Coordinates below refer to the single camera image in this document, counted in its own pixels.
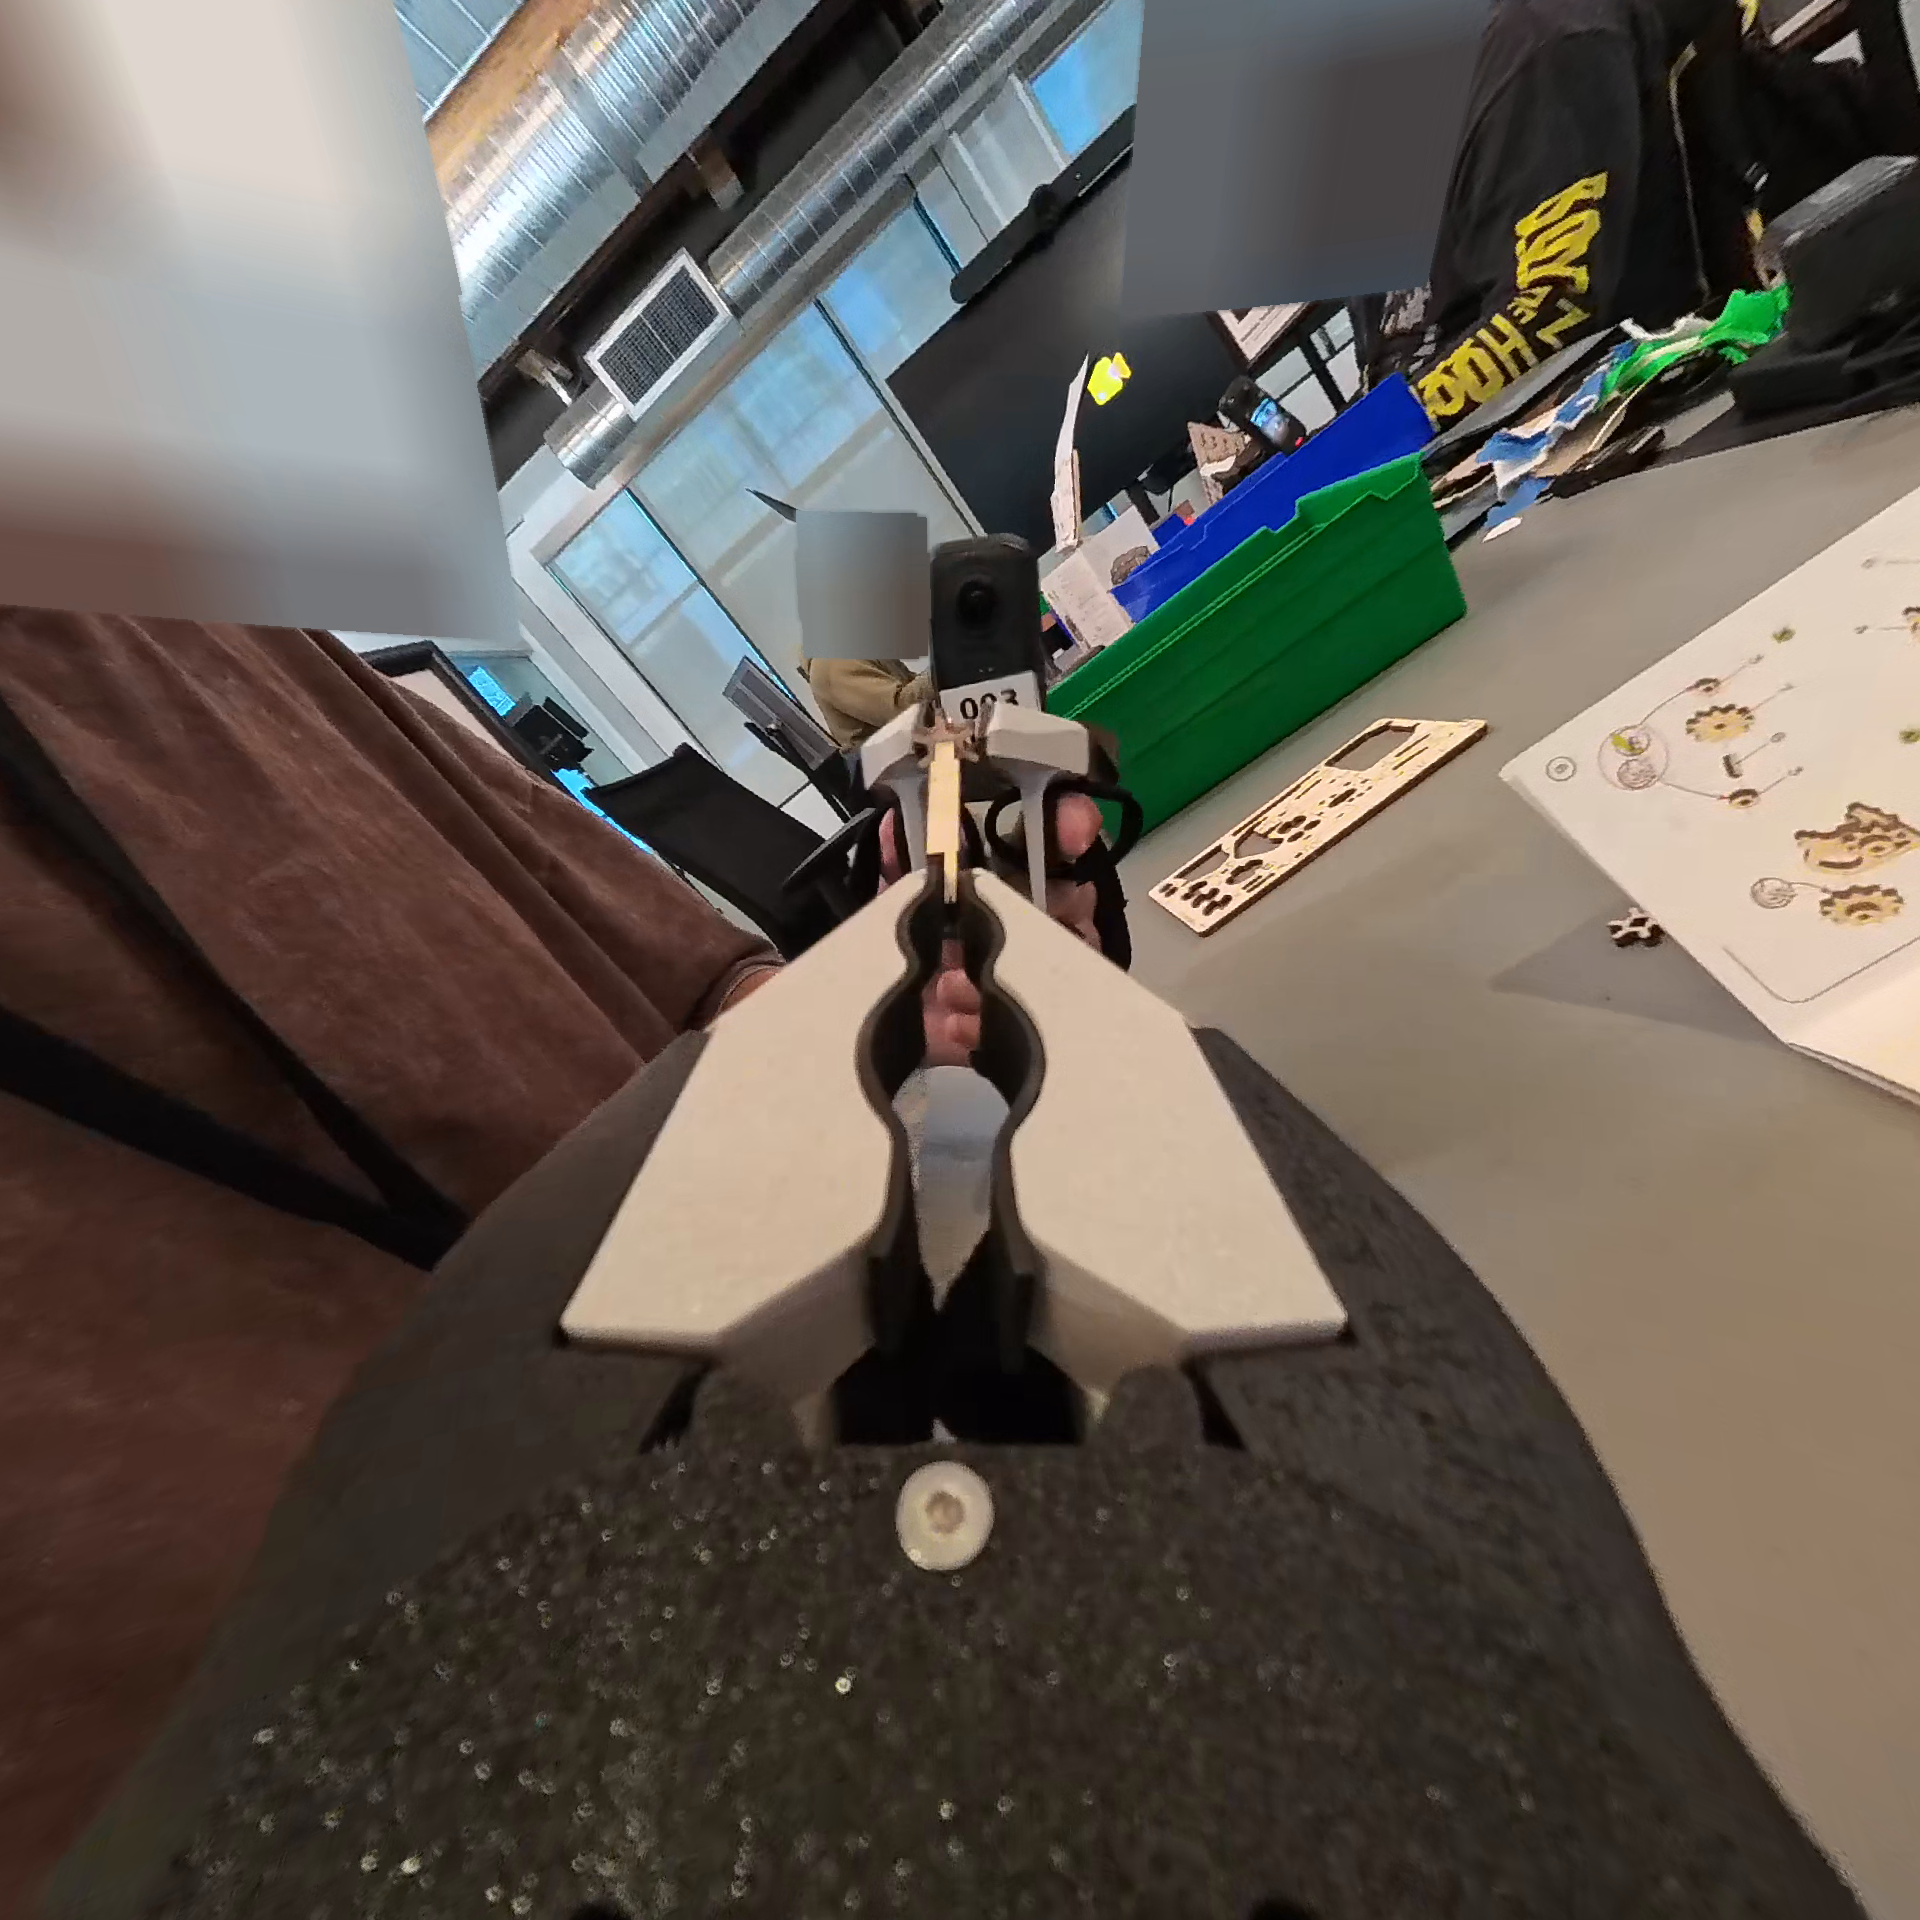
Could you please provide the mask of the person's left hand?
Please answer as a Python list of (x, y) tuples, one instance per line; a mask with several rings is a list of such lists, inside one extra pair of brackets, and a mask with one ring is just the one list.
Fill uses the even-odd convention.
[[(1105, 955), (1098, 932), (1098, 885), (1068, 876), (1068, 869), (1104, 842), (1104, 816), (1087, 793), (1065, 793), (1052, 811), (1054, 851), (1048, 855), (1047, 911), (1078, 941)], [(924, 992), (927, 1066), (971, 1066), (979, 1042), (979, 992), (964, 972), (964, 948), (949, 942), (932, 986)]]

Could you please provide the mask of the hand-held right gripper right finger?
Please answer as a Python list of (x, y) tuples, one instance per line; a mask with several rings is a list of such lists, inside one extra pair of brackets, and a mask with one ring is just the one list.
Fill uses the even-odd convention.
[(961, 876), (994, 1138), (978, 1301), (1002, 1372), (1104, 1409), (1194, 1361), (1319, 1348), (1342, 1308), (1187, 1018), (988, 872)]

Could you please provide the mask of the plywood model parts sheet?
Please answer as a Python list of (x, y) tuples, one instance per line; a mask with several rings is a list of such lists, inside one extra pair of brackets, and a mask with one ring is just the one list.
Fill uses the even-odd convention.
[(1148, 901), (1212, 936), (1488, 735), (1488, 723), (1387, 718), (1155, 882)]

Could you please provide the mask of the green plastic scraps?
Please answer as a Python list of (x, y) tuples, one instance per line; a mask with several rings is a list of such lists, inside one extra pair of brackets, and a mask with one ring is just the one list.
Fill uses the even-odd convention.
[(1622, 345), (1605, 363), (1599, 402), (1634, 396), (1671, 371), (1731, 369), (1782, 335), (1792, 312), (1788, 282), (1737, 289), (1718, 315), (1685, 315), (1667, 329), (1622, 323)]

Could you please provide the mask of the silver ventilation duct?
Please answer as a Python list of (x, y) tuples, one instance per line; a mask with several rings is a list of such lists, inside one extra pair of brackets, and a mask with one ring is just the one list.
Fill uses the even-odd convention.
[(519, 2), (427, 121), (494, 483), (632, 415), (588, 352), (689, 253), (732, 318), (785, 315), (939, 178), (1047, 173), (1039, 69), (1098, 2)]

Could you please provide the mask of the white air vent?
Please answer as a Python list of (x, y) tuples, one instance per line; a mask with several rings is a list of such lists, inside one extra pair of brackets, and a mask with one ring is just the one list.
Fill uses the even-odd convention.
[(627, 416), (639, 421), (699, 353), (734, 329), (734, 321), (732, 302), (681, 248), (591, 339), (585, 366)]

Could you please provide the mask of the black framed marker sign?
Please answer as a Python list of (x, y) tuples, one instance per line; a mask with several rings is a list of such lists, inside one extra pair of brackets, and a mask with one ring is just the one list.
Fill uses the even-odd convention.
[(347, 643), (375, 672), (489, 741), (525, 771), (578, 799), (588, 796), (598, 741), (528, 659), (489, 666), (422, 638), (347, 638)]

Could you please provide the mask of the white instruction booklet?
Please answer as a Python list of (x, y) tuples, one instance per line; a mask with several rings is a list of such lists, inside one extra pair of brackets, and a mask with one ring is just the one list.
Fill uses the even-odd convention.
[(1918, 1101), (1918, 492), (1499, 778), (1781, 1042)]

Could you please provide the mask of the wooden axle with gear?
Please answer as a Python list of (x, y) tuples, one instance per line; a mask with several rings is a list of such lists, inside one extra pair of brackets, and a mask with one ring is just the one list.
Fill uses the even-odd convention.
[(924, 771), (924, 863), (939, 882), (945, 911), (958, 908), (967, 829), (964, 771), (969, 735), (949, 726), (938, 711), (918, 736)]

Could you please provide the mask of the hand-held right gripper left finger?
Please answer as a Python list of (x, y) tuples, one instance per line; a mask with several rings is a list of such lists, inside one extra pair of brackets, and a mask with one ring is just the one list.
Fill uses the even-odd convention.
[(714, 1022), (562, 1308), (569, 1343), (718, 1366), (768, 1392), (805, 1443), (828, 1441), (831, 1392), (877, 1339), (871, 1256), (911, 1235), (871, 1029), (901, 1002), (918, 1068), (924, 908), (938, 962), (945, 882), (932, 869)]

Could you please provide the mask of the black partition board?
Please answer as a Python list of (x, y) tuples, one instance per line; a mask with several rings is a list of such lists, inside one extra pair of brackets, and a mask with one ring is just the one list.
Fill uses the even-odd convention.
[(967, 299), (885, 383), (987, 533), (1052, 549), (1052, 461), (1072, 375), (1127, 353), (1134, 378), (1081, 412), (1084, 509), (1124, 495), (1212, 423), (1242, 353), (1212, 315), (1127, 318), (1132, 161)]

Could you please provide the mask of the tall white paper sheet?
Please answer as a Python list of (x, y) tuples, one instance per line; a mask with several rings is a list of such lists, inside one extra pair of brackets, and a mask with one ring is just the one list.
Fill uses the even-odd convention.
[(1105, 402), (1105, 381), (1112, 356), (1091, 359), (1087, 356), (1068, 383), (1068, 399), (1062, 409), (1062, 423), (1054, 443), (1052, 461), (1052, 489), (1048, 489), (1048, 521), (1052, 521), (1052, 546), (1058, 555), (1068, 555), (1084, 541), (1084, 476), (1081, 476), (1081, 412), (1091, 392), (1094, 402)]

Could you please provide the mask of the blue plastic bin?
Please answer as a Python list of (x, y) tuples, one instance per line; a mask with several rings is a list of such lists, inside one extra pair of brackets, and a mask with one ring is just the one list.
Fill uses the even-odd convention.
[(1257, 531), (1281, 531), (1304, 496), (1419, 455), (1431, 432), (1405, 375), (1387, 378), (1305, 446), (1262, 462), (1221, 503), (1164, 538), (1157, 552), (1115, 588), (1119, 608), (1134, 622), (1145, 621)]

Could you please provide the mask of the green plastic bin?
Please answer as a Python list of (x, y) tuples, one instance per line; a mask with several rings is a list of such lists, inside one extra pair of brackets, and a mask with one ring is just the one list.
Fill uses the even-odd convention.
[(1047, 708), (1101, 732), (1157, 829), (1464, 621), (1425, 462), (1301, 496), (1091, 653)]

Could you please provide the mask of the black monitor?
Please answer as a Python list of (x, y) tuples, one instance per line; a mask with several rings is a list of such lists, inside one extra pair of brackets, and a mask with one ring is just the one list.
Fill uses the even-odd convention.
[(847, 768), (835, 736), (754, 656), (734, 663), (722, 698), (768, 752), (785, 758), (805, 778), (831, 765)]

